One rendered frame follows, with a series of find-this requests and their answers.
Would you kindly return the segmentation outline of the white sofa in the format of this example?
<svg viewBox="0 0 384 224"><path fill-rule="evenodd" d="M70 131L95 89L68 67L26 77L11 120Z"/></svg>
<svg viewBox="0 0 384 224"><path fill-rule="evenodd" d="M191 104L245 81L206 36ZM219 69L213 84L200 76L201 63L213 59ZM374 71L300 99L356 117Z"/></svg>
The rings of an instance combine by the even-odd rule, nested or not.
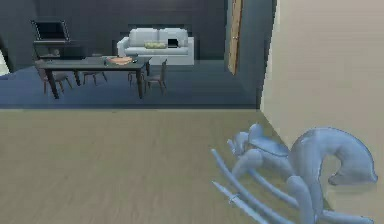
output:
<svg viewBox="0 0 384 224"><path fill-rule="evenodd" d="M163 42L168 45L169 39L177 39L177 48L146 49L145 42ZM119 57L150 57L151 65L160 65L164 59L168 65L194 64L194 38L183 28L134 28L129 35L116 44Z"/></svg>

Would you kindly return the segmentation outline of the black television set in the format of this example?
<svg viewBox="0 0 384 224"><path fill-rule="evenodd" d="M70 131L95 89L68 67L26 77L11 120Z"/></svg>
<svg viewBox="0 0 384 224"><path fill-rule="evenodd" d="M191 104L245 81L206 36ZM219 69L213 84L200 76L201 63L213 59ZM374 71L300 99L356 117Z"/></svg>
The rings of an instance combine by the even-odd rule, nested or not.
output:
<svg viewBox="0 0 384 224"><path fill-rule="evenodd" d="M70 37L66 23L61 21L32 20L38 41L69 41Z"/></svg>

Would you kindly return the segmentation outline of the brown dining chair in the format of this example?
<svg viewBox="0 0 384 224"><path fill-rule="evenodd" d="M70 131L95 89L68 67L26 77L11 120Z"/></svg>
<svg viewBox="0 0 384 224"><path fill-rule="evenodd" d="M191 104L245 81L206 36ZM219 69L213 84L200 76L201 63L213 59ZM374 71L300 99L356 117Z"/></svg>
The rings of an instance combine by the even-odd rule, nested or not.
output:
<svg viewBox="0 0 384 224"><path fill-rule="evenodd" d="M166 76L166 69L167 69L167 60L164 60L161 63L161 70L159 75L149 75L144 78L144 92L147 92L147 89L151 88L151 85L154 83L157 83L159 85L160 91L162 95L166 94L166 83L165 83L165 76Z"/></svg>
<svg viewBox="0 0 384 224"><path fill-rule="evenodd" d="M35 68L36 68L36 70L37 70L37 72L39 74L39 77L40 77L41 81L43 82L43 92L47 93L48 77L46 75L45 70L40 68L40 65L42 63L43 63L43 60L36 60L35 61ZM59 84L61 92L65 91L65 89L63 87L63 81L66 81L68 86L70 88L72 88L72 84L69 81L69 77L68 77L68 75L66 73L64 73L64 72L53 72L52 75L53 75L53 80L56 83Z"/></svg>
<svg viewBox="0 0 384 224"><path fill-rule="evenodd" d="M136 79L136 83L137 83L136 85L138 87L141 86L143 81L145 80L144 79L144 72L140 73L140 77L139 78L136 77L136 72L133 72L133 71L128 72L127 79L128 79L128 82L129 82L130 86L132 86L132 82L133 82L134 78Z"/></svg>
<svg viewBox="0 0 384 224"><path fill-rule="evenodd" d="M106 82L108 82L107 76L105 75L105 73L103 71L83 71L82 74L83 74L83 85L86 84L87 77L91 76L93 78L94 85L97 86L97 75L98 74L101 74L102 77L104 78L104 80Z"/></svg>

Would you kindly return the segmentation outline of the dark dining table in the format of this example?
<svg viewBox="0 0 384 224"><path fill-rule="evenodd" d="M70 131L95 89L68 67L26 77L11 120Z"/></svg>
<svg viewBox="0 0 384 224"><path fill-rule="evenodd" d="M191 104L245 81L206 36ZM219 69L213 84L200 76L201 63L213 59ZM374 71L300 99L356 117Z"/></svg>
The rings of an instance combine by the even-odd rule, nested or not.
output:
<svg viewBox="0 0 384 224"><path fill-rule="evenodd" d="M77 85L80 85L78 73L82 71L125 71L136 72L136 77L140 77L143 69L150 72L149 61L150 57L132 57L133 61L126 65L117 65L107 61L108 57L87 57L82 60L47 60L40 65L44 69L48 77L51 92L55 99L59 99L58 90L55 81L53 80L53 71L71 71L75 75ZM143 87L138 87L138 96L143 98Z"/></svg>

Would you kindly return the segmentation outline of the orange tray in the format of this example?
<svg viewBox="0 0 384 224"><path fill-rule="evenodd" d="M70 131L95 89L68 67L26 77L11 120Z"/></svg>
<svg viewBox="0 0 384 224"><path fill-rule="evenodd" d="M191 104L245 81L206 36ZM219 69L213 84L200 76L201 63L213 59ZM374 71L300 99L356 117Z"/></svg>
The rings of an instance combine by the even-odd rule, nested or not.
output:
<svg viewBox="0 0 384 224"><path fill-rule="evenodd" d="M133 61L132 57L108 57L107 61L117 65L126 65Z"/></svg>

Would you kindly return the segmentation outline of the pale blue horse sculpture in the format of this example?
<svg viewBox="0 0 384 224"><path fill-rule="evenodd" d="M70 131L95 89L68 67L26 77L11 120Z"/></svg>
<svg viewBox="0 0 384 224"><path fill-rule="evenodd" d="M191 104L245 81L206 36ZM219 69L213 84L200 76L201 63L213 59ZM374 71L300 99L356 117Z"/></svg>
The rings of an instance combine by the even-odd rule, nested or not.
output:
<svg viewBox="0 0 384 224"><path fill-rule="evenodd" d="M213 149L217 165L225 178L237 190L235 194L222 185L217 188L248 216L259 224L374 224L364 216L343 214L324 208L321 174L324 159L334 156L340 161L338 170L328 178L334 186L369 184L378 181L374 159L368 147L354 135L334 128L310 128L288 148L263 133L255 123L247 132L239 132L227 141L237 158L228 168ZM299 222L282 217L256 199L240 182L250 175L281 201L299 211Z"/></svg>

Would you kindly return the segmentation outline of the dark television stand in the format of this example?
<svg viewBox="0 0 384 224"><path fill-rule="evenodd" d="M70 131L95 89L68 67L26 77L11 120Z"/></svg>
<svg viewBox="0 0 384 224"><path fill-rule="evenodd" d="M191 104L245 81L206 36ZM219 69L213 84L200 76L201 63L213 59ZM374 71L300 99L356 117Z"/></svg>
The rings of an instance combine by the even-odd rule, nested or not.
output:
<svg viewBox="0 0 384 224"><path fill-rule="evenodd" d="M34 41L38 59L80 60L86 57L85 48L75 41Z"/></svg>

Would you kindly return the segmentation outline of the wooden room door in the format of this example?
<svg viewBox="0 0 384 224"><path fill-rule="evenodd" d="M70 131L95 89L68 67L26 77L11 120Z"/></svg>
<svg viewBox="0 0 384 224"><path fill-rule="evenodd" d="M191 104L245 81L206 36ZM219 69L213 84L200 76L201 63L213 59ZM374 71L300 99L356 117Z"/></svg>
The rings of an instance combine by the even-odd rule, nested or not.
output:
<svg viewBox="0 0 384 224"><path fill-rule="evenodd" d="M243 0L232 0L228 69L233 75L237 70L242 4Z"/></svg>

